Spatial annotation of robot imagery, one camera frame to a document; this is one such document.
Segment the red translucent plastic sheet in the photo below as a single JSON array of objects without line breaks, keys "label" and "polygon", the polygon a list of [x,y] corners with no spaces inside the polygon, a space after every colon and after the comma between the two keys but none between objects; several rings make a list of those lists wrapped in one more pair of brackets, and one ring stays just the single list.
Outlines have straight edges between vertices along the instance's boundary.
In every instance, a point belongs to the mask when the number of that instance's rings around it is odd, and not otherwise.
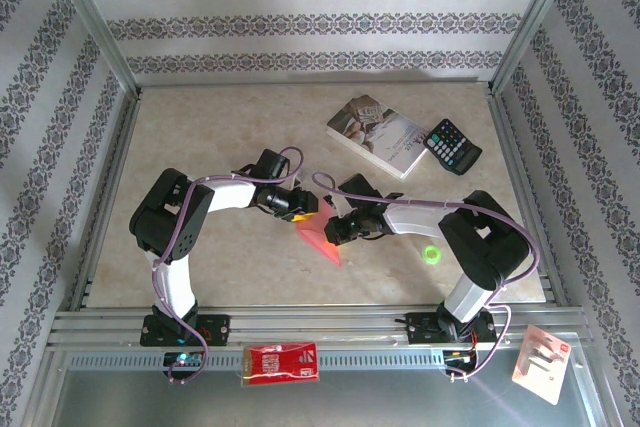
[{"label": "red translucent plastic sheet", "polygon": [[324,227],[327,221],[334,216],[333,207],[324,199],[319,200],[317,213],[305,221],[294,222],[299,236],[314,247],[318,252],[335,263],[341,265],[341,257],[337,246],[327,241]]}]

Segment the white paperback book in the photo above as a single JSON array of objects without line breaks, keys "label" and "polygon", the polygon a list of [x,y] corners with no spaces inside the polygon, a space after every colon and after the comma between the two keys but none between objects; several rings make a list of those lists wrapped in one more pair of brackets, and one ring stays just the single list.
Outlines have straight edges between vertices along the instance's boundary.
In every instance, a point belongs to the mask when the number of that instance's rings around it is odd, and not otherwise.
[{"label": "white paperback book", "polygon": [[326,124],[329,136],[404,180],[426,154],[428,131],[369,95],[349,100]]}]

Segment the black calculator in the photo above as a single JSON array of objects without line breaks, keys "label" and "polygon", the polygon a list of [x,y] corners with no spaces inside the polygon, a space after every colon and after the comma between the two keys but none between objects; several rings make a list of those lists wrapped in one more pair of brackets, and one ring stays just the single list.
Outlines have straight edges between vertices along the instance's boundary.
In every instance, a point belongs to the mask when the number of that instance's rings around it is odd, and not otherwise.
[{"label": "black calculator", "polygon": [[457,176],[467,173],[482,154],[482,149],[447,118],[427,134],[423,144],[447,172]]}]

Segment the red packet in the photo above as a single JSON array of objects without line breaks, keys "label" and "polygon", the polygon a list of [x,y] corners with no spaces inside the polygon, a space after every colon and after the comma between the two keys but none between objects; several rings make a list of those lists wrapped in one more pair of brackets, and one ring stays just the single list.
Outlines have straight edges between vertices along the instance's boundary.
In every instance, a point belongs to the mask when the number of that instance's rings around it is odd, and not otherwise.
[{"label": "red packet", "polygon": [[249,344],[243,349],[243,386],[315,382],[319,377],[319,355],[313,341]]}]

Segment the small circuit board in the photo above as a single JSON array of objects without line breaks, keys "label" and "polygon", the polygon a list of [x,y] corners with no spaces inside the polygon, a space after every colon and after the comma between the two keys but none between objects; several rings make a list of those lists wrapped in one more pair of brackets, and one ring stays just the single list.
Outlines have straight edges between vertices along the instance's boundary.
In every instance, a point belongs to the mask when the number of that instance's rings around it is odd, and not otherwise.
[{"label": "small circuit board", "polygon": [[478,356],[475,349],[444,350],[443,356],[447,366],[465,372],[470,372],[478,365]]},{"label": "small circuit board", "polygon": [[202,352],[167,352],[164,354],[163,367],[197,369],[201,366],[202,361]]}]

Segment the grey metal tray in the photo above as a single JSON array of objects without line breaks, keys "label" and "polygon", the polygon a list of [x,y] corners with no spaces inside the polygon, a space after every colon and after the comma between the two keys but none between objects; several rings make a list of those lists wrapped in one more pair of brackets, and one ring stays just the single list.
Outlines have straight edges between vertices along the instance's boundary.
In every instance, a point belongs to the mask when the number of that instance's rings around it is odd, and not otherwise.
[{"label": "grey metal tray", "polygon": [[611,427],[585,368],[572,363],[550,404],[511,378],[514,350],[469,381],[437,369],[325,369],[316,381],[245,386],[233,356],[184,386],[132,355],[53,360],[14,427]]}]

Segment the pink blister pack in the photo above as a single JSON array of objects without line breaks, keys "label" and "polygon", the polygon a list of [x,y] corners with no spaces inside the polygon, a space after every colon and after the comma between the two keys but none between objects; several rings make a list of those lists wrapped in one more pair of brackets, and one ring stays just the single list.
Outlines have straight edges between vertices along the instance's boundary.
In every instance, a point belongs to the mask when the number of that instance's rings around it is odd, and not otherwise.
[{"label": "pink blister pack", "polygon": [[535,325],[529,325],[512,381],[551,405],[557,405],[571,351],[568,342]]}]

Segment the long aluminium mounting rail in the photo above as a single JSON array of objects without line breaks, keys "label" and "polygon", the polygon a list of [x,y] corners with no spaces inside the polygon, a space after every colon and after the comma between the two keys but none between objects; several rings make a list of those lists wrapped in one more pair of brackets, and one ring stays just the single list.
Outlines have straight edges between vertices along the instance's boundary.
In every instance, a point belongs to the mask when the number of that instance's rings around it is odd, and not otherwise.
[{"label": "long aluminium mounting rail", "polygon": [[[410,312],[431,312],[434,305],[321,305],[201,308],[202,314],[230,317],[228,348],[245,343],[311,340],[326,349],[385,349],[408,344],[398,320]],[[528,325],[571,343],[593,342],[593,331],[580,307],[550,303],[513,304],[507,345],[522,340]],[[46,341],[48,351],[133,351],[139,339],[143,308],[85,308],[59,312]]]}]

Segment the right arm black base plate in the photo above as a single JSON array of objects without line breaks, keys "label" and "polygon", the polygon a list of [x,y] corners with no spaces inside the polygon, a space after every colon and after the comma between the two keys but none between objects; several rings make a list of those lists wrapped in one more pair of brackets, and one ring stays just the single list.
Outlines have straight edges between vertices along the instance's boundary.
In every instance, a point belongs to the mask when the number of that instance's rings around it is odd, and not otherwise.
[{"label": "right arm black base plate", "polygon": [[486,310],[480,311],[466,323],[438,312],[411,312],[407,313],[402,321],[411,345],[497,340],[493,316]]}]

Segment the thin aluminium wall rail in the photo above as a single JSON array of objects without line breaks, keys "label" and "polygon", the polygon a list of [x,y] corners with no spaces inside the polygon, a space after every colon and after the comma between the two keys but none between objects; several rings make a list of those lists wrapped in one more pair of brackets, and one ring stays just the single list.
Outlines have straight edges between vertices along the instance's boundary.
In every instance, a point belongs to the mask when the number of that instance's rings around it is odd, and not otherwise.
[{"label": "thin aluminium wall rail", "polygon": [[249,77],[223,79],[154,79],[145,82],[138,81],[140,89],[150,88],[213,88],[213,87],[248,87],[248,86],[306,86],[306,85],[382,85],[382,84],[491,84],[489,80],[477,76],[462,77],[433,77],[419,71],[408,71],[405,75],[397,73],[351,73],[339,71],[337,73],[319,73],[277,77]]}]

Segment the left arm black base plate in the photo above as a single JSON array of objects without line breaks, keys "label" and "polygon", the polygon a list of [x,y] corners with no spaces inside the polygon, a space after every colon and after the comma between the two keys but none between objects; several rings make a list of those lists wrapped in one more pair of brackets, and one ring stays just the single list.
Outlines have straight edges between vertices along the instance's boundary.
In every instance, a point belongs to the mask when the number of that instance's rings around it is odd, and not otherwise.
[{"label": "left arm black base plate", "polygon": [[[208,346],[226,346],[230,334],[230,317],[200,314],[193,329]],[[144,317],[139,343],[143,347],[195,347],[202,344],[192,332],[174,319],[157,315]]]}]

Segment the aluminium frame side rail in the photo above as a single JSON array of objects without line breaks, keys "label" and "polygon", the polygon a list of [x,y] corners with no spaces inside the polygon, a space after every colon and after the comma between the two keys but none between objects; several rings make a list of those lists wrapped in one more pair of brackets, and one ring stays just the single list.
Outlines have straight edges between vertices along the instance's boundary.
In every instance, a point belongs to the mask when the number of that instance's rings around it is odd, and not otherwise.
[{"label": "aluminium frame side rail", "polygon": [[123,103],[112,132],[109,151],[94,196],[91,217],[85,229],[78,271],[65,303],[64,309],[66,311],[78,311],[86,305],[86,298],[89,296],[104,244],[141,100],[142,94],[139,94],[136,99],[127,99]]},{"label": "aluminium frame side rail", "polygon": [[559,307],[568,307],[570,302],[565,295],[555,263],[555,257],[548,242],[542,217],[539,215],[536,197],[531,189],[526,166],[522,161],[521,153],[508,116],[502,106],[501,100],[492,93],[489,87],[486,88],[486,99],[522,219],[525,227],[531,232],[539,244],[541,257],[540,267],[538,269],[539,277],[546,279],[549,284],[549,287],[543,288],[545,297],[548,303],[554,303]]}]

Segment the aluminium frame post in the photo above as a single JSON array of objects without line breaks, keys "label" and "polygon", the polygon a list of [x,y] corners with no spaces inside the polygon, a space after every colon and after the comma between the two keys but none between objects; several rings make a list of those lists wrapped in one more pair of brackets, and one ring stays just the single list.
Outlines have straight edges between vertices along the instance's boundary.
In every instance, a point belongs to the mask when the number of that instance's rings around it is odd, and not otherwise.
[{"label": "aluminium frame post", "polygon": [[490,95],[497,96],[504,90],[506,83],[511,78],[552,4],[553,0],[531,0],[495,74],[488,82]]},{"label": "aluminium frame post", "polygon": [[71,0],[88,32],[92,35],[105,56],[111,70],[124,88],[135,100],[140,96],[141,87],[118,47],[107,22],[100,13],[94,0]]}]

